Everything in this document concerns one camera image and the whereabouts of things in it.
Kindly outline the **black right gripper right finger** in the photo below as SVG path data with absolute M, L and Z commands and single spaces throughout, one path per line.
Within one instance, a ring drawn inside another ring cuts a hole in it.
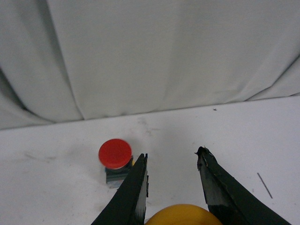
M 209 149 L 201 146 L 195 154 L 198 156 L 197 169 L 209 212 L 222 224 L 289 224 L 221 167 Z

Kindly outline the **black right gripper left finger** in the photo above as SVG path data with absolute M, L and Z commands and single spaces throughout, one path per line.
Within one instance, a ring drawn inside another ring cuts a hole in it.
M 141 154 L 93 225 L 143 225 L 149 196 L 148 154 Z

